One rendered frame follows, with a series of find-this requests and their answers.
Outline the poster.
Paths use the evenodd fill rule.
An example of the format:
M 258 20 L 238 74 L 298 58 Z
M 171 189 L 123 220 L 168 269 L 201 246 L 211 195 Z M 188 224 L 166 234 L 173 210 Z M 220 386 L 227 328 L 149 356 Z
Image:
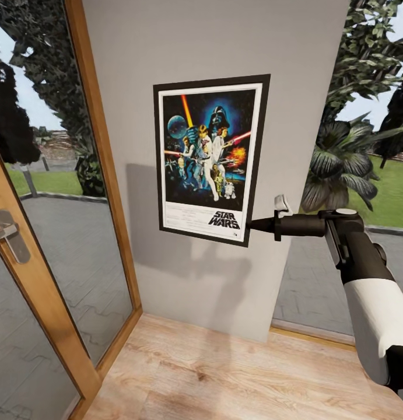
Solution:
M 270 80 L 153 85 L 159 230 L 248 248 Z

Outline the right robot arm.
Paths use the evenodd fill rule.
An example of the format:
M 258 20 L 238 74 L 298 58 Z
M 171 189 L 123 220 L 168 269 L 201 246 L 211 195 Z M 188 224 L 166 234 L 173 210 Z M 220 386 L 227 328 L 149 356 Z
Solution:
M 403 400 L 403 293 L 387 269 L 387 257 L 364 233 L 358 211 L 332 209 L 293 215 L 285 194 L 274 198 L 273 218 L 246 227 L 285 236 L 325 236 L 348 301 L 360 363 L 370 379 Z

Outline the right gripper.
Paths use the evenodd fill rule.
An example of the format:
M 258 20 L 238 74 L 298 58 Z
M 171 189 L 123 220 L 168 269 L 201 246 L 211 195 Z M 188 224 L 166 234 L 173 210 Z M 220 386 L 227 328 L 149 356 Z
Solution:
M 281 242 L 281 235 L 306 236 L 307 217 L 305 214 L 298 214 L 279 218 L 278 211 L 275 209 L 273 218 L 252 220 L 251 223 L 246 223 L 246 227 L 274 233 L 275 241 Z

